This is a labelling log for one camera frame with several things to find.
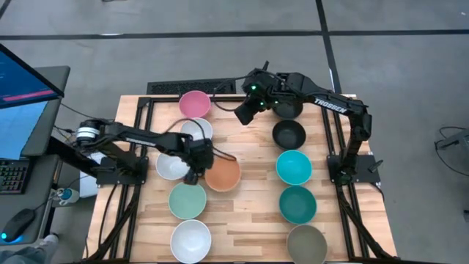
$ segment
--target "blue object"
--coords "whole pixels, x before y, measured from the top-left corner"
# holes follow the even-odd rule
[[[0,44],[0,87],[0,109],[59,97],[58,88],[2,44]]]
[[[288,150],[277,159],[277,175],[293,186],[299,186],[309,180],[313,173],[313,166],[309,158],[297,150]]]
[[[20,159],[47,102],[0,109],[0,158]]]
[[[66,188],[62,195],[60,195],[60,199],[69,199],[72,196],[72,191],[69,188]]]
[[[20,235],[18,238],[16,238],[15,240],[13,240],[11,242],[1,241],[0,244],[2,244],[2,243],[7,243],[7,244],[20,243],[21,241],[23,241],[23,239],[24,239],[24,236]]]

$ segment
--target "white bowl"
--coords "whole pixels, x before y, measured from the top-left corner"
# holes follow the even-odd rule
[[[188,171],[189,166],[176,156],[169,156],[161,153],[156,159],[156,172],[167,180],[179,180],[184,177]]]
[[[193,120],[196,121],[200,126],[202,126],[202,129],[204,130],[204,133],[205,133],[205,138],[212,139],[212,136],[213,136],[212,125],[203,118],[193,118]],[[186,121],[184,122],[184,124],[182,124],[181,133],[188,133],[192,135],[193,140],[199,140],[199,139],[204,138],[200,127],[192,121]]]
[[[197,263],[207,256],[212,244],[208,227],[199,220],[186,220],[171,235],[171,253],[182,263]]]

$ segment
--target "dark teal bowl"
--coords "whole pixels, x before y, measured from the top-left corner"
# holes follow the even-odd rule
[[[290,223],[305,224],[311,221],[317,211],[314,195],[302,186],[290,186],[278,202],[281,215]]]

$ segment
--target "orange bowl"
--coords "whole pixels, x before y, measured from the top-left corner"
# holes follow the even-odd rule
[[[219,192],[231,191],[241,180],[241,168],[237,161],[215,157],[212,169],[205,172],[207,185]]]

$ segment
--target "computer mouse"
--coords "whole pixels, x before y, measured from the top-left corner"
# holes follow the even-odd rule
[[[15,214],[5,225],[1,239],[5,242],[15,241],[33,222],[35,216],[34,210],[31,209],[23,209]]]

